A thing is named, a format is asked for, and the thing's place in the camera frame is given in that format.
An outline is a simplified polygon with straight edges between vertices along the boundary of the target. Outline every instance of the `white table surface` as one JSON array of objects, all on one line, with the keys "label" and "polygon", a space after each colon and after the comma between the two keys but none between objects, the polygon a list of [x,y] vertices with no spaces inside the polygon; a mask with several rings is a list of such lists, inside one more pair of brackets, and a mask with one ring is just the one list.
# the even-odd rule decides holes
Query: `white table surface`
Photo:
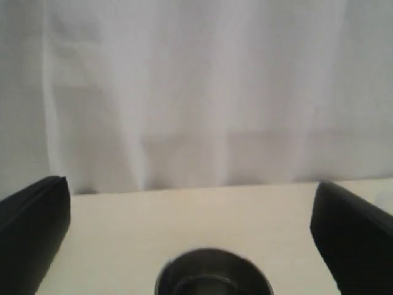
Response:
[{"label": "white table surface", "polygon": [[[340,184],[370,201],[393,191],[393,179]],[[316,185],[74,196],[38,295],[153,295],[163,265],[199,246],[249,258],[275,295],[339,295],[309,232]]]}]

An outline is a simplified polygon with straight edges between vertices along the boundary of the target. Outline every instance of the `white fabric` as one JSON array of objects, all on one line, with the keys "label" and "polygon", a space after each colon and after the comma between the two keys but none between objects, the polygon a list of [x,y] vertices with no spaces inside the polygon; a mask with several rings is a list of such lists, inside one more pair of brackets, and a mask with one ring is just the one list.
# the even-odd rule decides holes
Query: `white fabric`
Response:
[{"label": "white fabric", "polygon": [[12,58],[77,192],[393,176],[391,0],[35,3]]}]

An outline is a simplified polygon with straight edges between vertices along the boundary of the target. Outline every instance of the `white backdrop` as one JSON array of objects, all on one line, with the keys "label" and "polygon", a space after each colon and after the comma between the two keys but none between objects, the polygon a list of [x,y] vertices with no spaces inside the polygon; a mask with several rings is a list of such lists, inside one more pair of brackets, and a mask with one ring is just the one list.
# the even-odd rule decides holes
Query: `white backdrop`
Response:
[{"label": "white backdrop", "polygon": [[393,176],[391,0],[1,3],[5,187]]}]

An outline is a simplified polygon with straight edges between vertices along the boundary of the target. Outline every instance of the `dark cylindrical container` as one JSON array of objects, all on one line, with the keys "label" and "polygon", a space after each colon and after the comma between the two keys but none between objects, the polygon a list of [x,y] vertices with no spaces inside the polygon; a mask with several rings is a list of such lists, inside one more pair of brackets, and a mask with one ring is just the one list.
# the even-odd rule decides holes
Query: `dark cylindrical container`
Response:
[{"label": "dark cylindrical container", "polygon": [[222,249],[200,248],[165,266],[155,295],[273,295],[273,290],[247,259]]}]

